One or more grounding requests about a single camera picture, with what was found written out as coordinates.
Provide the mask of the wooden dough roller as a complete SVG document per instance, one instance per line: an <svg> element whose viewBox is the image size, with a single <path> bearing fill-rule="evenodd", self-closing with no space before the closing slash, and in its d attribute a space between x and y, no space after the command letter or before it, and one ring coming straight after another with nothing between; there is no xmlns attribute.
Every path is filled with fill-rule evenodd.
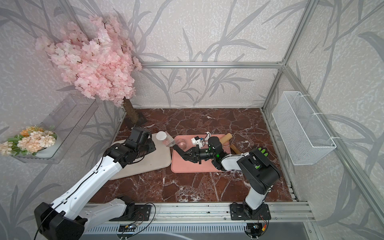
<svg viewBox="0 0 384 240"><path fill-rule="evenodd" d="M227 142L229 143L232 138L233 135L231 133L227 133L224 137L220 138L220 142L224 146ZM235 154L241 154L241 151L234 144L230 144L230 149Z"/></svg>

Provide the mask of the metal ring cutter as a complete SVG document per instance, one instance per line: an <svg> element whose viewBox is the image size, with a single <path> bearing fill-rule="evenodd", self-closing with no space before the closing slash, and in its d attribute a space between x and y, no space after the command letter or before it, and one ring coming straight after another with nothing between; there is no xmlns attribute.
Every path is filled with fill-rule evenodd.
<svg viewBox="0 0 384 240"><path fill-rule="evenodd" d="M178 139L176 141L176 144L179 146L180 149L183 151L187 150L188 144L185 139Z"/></svg>

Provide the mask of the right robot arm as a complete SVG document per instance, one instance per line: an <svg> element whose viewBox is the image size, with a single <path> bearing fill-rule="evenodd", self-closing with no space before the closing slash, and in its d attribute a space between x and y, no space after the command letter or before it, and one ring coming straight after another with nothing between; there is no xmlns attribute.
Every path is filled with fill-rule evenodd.
<svg viewBox="0 0 384 240"><path fill-rule="evenodd" d="M222 138L210 137L206 149L196 145L184 151L177 144L173 145L173 149L185 161L201 164L202 161L210 160L212 165L221 172L241 171L243 173L251 188L242 204L230 205L232 220L271 220L265 199L282 173L268 159L265 149L254 148L248 153L236 155L226 153L223 143L231 138L231 134Z"/></svg>

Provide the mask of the white dough piece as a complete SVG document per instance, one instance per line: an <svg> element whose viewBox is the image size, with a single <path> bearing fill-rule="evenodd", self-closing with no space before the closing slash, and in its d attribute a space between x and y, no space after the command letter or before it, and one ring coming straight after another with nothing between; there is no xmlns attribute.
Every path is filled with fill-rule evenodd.
<svg viewBox="0 0 384 240"><path fill-rule="evenodd" d="M159 131L158 133L156 133L156 138L157 138L157 140L159 140L159 141L164 141L164 140L167 139L167 137L168 137L168 135L167 135L167 133L164 132L164 131Z"/></svg>

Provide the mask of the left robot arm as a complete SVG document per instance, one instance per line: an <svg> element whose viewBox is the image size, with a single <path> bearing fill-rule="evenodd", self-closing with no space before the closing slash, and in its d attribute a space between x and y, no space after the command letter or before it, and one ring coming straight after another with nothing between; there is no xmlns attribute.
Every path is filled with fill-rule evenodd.
<svg viewBox="0 0 384 240"><path fill-rule="evenodd" d="M129 197L120 197L85 210L85 205L101 187L128 165L133 165L154 152L152 134L133 128L122 144L110 146L97 164L73 187L52 203L41 203L34 210L37 233L48 240L78 240L89 229L109 220L143 220Z"/></svg>

